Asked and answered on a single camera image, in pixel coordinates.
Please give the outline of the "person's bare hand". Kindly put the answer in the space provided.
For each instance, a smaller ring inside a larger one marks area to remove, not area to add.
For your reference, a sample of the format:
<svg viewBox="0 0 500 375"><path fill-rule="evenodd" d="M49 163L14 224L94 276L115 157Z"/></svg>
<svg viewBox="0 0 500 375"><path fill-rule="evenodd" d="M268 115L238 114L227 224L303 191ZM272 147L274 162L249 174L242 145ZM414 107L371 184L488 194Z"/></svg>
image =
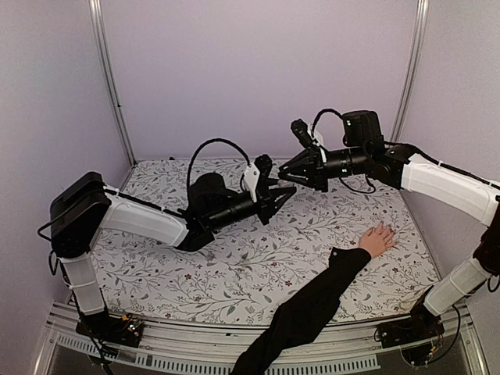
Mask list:
<svg viewBox="0 0 500 375"><path fill-rule="evenodd" d="M368 252L371 259L375 259L398 244L394 237L395 231L392 225L379 222L359 239L359 248Z"/></svg>

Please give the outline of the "black sleeved forearm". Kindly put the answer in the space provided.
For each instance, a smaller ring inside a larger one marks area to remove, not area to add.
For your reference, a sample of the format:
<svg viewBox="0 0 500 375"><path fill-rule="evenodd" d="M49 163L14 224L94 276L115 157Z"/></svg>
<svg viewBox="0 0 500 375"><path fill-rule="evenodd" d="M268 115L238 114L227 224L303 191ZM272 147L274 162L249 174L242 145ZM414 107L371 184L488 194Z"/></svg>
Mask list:
<svg viewBox="0 0 500 375"><path fill-rule="evenodd" d="M333 248L328 267L277 308L269 327L239 355L232 374L263 374L282 351L314 342L370 260L361 248Z"/></svg>

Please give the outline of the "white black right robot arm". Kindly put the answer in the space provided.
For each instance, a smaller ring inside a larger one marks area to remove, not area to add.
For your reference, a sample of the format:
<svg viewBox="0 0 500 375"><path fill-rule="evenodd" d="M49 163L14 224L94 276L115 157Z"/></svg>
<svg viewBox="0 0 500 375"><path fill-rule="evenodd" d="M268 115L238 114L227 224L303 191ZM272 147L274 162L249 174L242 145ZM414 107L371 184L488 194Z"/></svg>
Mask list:
<svg viewBox="0 0 500 375"><path fill-rule="evenodd" d="M485 225L473 254L413 306L404 334L421 340L440 316L460 299L472 295L499 275L499 184L433 159L410 144L384 140L378 115L372 110L341 114L344 148L328 151L316 125L303 120L291 131L304 148L280 166L279 177L325 192L334 178L364 175L391 188L420 193L454 207Z"/></svg>

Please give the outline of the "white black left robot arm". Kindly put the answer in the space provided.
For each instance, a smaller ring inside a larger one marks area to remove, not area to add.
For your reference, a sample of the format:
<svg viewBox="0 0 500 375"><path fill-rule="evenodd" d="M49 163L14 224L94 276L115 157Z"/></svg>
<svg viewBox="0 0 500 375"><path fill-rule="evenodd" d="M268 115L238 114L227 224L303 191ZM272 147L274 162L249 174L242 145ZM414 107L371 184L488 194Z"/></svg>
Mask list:
<svg viewBox="0 0 500 375"><path fill-rule="evenodd" d="M96 172L86 173L50 206L50 220L37 233L50 230L47 241L62 263L70 290L87 328L100 339L116 333L90 260L91 243L103 229L151 238L185 252L196 252L214 240L216 231L251 216L263 225L296 192L289 184L246 173L244 190L233 191L218 173L201 175L188 187L188 207L174 212L104 184Z"/></svg>

